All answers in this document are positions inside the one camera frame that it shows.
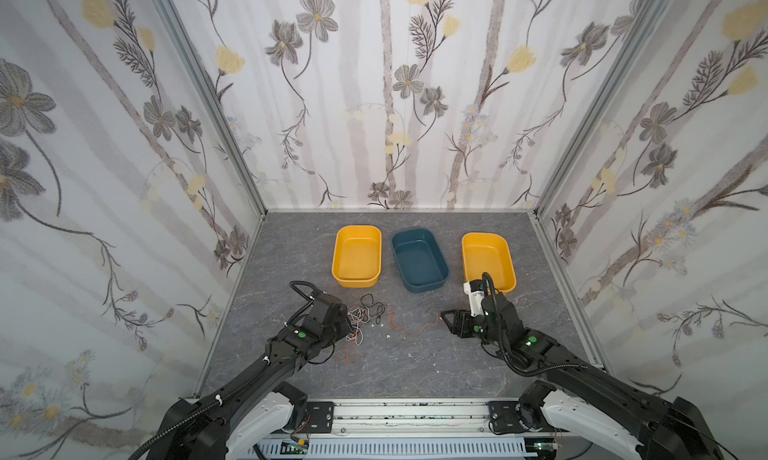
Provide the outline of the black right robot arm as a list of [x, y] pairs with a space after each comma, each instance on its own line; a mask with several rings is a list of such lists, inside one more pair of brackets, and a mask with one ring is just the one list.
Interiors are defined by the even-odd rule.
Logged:
[[519, 429], [566, 430], [623, 459], [724, 458], [725, 447], [693, 403], [641, 391], [525, 326], [489, 273], [468, 286], [469, 309], [440, 318], [452, 335], [478, 339], [486, 353], [532, 379], [517, 400]]

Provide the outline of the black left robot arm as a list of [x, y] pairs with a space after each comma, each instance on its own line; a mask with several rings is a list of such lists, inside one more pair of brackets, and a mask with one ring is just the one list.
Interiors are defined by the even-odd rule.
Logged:
[[290, 287], [306, 305], [268, 339], [261, 357], [208, 396], [174, 403], [132, 459], [223, 459], [229, 452], [226, 442], [259, 401], [351, 332], [341, 300], [310, 282], [292, 281]]

